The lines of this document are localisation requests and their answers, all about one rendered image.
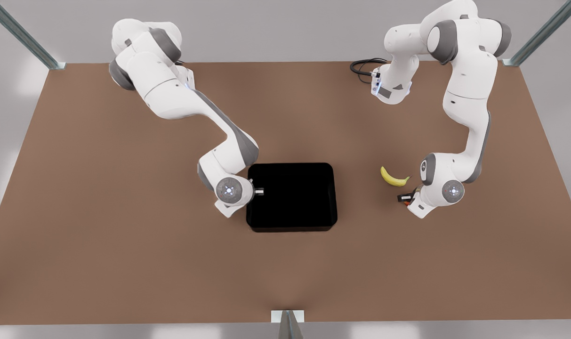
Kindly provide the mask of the yellow banana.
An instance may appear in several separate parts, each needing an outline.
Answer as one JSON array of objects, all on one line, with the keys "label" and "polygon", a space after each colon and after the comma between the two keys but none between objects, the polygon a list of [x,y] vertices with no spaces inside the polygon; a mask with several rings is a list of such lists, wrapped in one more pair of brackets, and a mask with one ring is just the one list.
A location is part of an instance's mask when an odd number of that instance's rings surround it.
[{"label": "yellow banana", "polygon": [[395,178],[391,176],[391,174],[389,174],[389,172],[384,167],[380,168],[380,174],[385,182],[387,182],[391,186],[396,186],[396,187],[405,186],[408,180],[412,177],[412,176],[407,176],[406,178]]}]

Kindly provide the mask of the silver frame post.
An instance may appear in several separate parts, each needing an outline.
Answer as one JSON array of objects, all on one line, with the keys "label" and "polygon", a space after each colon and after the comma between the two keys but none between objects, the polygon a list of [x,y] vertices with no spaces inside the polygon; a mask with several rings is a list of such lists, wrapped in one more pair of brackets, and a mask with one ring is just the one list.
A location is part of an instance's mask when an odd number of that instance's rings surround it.
[{"label": "silver frame post", "polygon": [[34,55],[40,62],[50,70],[65,69],[65,62],[58,62],[48,53],[36,39],[34,39],[27,30],[25,30],[18,21],[8,13],[8,11],[0,5],[0,24],[8,30],[20,43]]},{"label": "silver frame post", "polygon": [[303,310],[272,310],[272,322],[279,323],[277,339],[304,339],[299,323],[305,322]]},{"label": "silver frame post", "polygon": [[519,67],[526,61],[558,28],[571,17],[571,0],[566,2],[548,19],[520,49],[502,64],[508,67]]}]

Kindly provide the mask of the black storage box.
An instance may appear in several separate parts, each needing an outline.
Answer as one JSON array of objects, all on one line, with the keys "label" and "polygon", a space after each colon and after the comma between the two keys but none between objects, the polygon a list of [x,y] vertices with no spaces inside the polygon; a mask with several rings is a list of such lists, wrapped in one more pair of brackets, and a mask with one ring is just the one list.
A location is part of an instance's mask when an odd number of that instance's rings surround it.
[{"label": "black storage box", "polygon": [[263,191],[246,206],[254,232],[323,232],[338,220],[333,168],[326,162],[255,163],[247,176]]}]

